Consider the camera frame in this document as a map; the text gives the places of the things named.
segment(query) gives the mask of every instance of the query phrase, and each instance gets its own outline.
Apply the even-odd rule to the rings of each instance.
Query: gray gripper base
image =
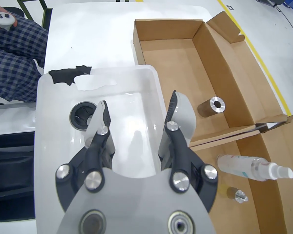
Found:
[[[81,217],[99,210],[106,217],[105,234],[165,234],[174,211],[192,217],[194,233],[216,233],[211,219],[192,186],[184,194],[169,186],[171,169],[148,178],[128,178],[103,168],[105,185],[94,194],[83,185],[67,209],[57,234],[79,233]]]

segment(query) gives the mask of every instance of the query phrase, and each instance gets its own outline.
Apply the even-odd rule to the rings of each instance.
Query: cable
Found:
[[[290,22],[289,19],[284,15],[284,13],[279,9],[279,7],[276,6],[276,8],[277,8],[278,12],[281,12],[281,13],[283,14],[284,18],[286,18],[286,20],[288,21],[288,23],[289,23],[289,24],[291,25],[291,27],[293,28],[291,22]]]

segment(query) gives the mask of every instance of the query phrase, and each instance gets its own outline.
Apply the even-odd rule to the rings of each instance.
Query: cardboard box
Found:
[[[286,124],[293,116],[283,115],[239,33],[221,12],[207,23],[136,20],[133,42],[138,63],[156,69],[166,107],[173,90],[189,98],[197,118],[190,148],[205,162],[215,165],[219,154],[242,154],[262,156],[293,169],[293,147],[289,147],[293,131],[288,131],[293,123]],[[213,96],[224,100],[226,110],[202,118],[197,106]],[[277,124],[268,129],[271,122]],[[217,195],[210,216],[219,233],[293,233],[293,196],[288,197],[287,190],[293,188],[293,179],[253,182],[220,173],[220,182],[242,189],[251,198],[240,205]]]

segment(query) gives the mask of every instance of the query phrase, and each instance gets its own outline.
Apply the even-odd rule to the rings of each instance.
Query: plaid pants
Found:
[[[17,27],[0,29],[0,97],[35,102],[41,77],[33,59],[44,67],[48,31],[15,15]]]

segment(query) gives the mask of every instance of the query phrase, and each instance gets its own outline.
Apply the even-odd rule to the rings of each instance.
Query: black round object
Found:
[[[106,229],[105,216],[97,210],[87,212],[80,222],[81,234],[104,234]]]
[[[69,119],[74,128],[77,130],[86,130],[89,124],[89,119],[92,117],[96,105],[91,102],[82,102],[74,106]]]

